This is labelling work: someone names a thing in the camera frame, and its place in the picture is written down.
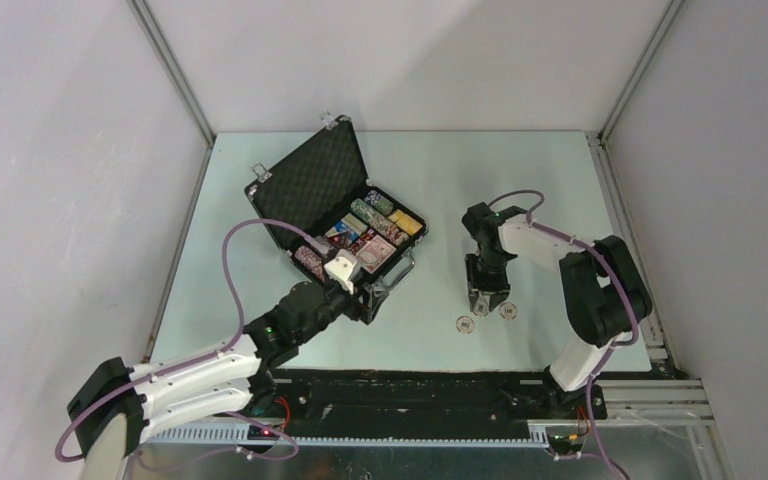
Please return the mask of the white red chip stack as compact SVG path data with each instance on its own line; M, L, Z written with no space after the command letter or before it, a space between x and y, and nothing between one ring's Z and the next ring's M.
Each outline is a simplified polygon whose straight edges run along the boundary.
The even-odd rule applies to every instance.
M469 335L481 325L495 324L498 320L513 321L518 314L518 307L509 301L502 302L494 308L490 308L488 304L479 304L471 315L463 315L455 320L455 329L461 334Z

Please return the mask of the blue patterned card deck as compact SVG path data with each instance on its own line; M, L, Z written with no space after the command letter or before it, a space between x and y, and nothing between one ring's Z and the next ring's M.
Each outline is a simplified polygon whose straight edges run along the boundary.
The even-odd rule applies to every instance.
M347 213L329 228L325 238L336 248L348 250L367 230L365 222L354 214Z

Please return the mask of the black poker set case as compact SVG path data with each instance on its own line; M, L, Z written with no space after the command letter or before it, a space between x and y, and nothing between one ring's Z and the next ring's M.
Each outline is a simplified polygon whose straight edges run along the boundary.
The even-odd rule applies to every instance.
M401 209L423 223L420 235L409 236L396 252L375 272L362 267L362 277L356 298L364 286L383 281L395 286L405 277L404 272L389 280L397 265L412 255L416 244L426 235L427 222L406 204L375 184L370 178L360 142L350 117L326 117L324 127L275 165L253 166L255 180L246 188L246 195L257 215L269 220L267 227L275 244L287 253L296 268L310 279L324 283L312 275L294 252L303 245L311 247L322 262L340 250L330 244L325 234L338 220L351 213L355 199L364 201L368 191L375 189Z

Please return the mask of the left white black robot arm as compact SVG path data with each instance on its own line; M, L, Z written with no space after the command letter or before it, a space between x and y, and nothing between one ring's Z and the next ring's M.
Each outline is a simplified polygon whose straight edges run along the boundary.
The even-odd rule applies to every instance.
M124 455L154 435L202 417L246 410L264 416L276 403L273 369L341 316L370 324L390 294L372 285L350 294L333 281L300 282L230 338L178 360L99 364L67 406L58 439L62 463L85 459L111 421L125 421Z

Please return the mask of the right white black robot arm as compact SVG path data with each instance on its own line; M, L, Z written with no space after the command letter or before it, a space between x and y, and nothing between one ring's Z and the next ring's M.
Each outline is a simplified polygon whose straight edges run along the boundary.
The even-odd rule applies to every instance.
M462 225L477 249L466 255L470 309L485 316L510 294L508 264L525 257L560 276L573 335L547 368L541 392L545 411L566 418L582 403L579 389L594 379L613 350L639 338L653 310L651 296L627 244L615 235L586 241L538 222L520 207L469 207Z

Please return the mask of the red playing card deck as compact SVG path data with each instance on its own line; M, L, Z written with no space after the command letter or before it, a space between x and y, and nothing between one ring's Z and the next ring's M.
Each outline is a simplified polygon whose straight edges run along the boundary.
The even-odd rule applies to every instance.
M396 248L380 236L373 236L355 254L361 267L375 273L394 253Z

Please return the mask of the red dice in case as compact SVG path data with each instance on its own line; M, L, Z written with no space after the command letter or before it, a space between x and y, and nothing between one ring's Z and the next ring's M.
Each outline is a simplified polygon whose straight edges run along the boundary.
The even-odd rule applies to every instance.
M377 236L377 233L373 229L368 229L363 234L359 235L348 247L347 250L357 256L358 252L371 240Z

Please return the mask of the red white chip row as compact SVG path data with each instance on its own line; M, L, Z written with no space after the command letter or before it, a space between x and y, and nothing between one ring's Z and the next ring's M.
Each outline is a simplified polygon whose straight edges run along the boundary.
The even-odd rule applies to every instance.
M307 245L300 246L294 252L294 258L298 260L312 275L323 281L324 269L320 255Z

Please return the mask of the green poker chip stack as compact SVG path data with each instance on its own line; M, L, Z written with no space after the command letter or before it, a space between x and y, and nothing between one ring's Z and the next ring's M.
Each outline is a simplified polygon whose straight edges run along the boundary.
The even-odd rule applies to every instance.
M392 245L401 246L409 240L409 235L406 232L365 201L353 200L350 204L350 210L353 215L372 227Z

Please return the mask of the yellow poker chip stack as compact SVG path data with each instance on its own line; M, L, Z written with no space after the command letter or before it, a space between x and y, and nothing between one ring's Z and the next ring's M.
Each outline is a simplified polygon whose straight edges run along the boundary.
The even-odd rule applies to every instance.
M394 210L388 219L395 224L400 230L405 232L411 237L416 237L423 231L424 225L419 220L415 219L410 214L401 209Z

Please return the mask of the blue white chip stack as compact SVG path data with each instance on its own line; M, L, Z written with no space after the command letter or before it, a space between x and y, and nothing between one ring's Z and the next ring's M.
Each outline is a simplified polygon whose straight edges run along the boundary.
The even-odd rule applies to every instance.
M394 211L393 202L378 190L371 189L364 197L364 201L384 216L389 217Z

